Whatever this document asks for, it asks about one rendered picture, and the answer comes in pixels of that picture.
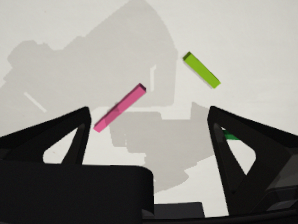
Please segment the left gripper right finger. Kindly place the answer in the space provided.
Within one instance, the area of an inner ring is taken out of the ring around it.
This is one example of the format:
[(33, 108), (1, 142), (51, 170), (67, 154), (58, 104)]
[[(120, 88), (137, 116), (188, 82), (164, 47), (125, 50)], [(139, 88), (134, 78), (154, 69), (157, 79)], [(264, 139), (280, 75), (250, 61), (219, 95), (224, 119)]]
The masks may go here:
[[(229, 215), (248, 213), (270, 190), (298, 186), (298, 135), (216, 106), (210, 106), (207, 123)], [(247, 175), (222, 128), (254, 150)]]

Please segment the pink rod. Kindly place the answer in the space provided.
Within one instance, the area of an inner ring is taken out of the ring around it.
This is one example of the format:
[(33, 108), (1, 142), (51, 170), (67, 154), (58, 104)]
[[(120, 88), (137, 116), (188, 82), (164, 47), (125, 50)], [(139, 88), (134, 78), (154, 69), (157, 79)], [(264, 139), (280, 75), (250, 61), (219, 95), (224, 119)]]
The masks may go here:
[(144, 93), (146, 88), (139, 83), (132, 89), (122, 100), (120, 100), (109, 112), (107, 112), (95, 125), (94, 130), (100, 133), (106, 126), (108, 126), (114, 119), (116, 119), (122, 112), (131, 106)]

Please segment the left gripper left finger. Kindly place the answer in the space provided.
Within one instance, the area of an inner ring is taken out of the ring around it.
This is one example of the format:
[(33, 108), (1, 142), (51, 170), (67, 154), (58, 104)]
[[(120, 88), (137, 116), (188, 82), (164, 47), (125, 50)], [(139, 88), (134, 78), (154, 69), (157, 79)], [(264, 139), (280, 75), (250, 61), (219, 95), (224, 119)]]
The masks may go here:
[(44, 162), (44, 152), (77, 128), (61, 163), (82, 164), (92, 118), (88, 106), (58, 118), (0, 137), (0, 158), (10, 161)]

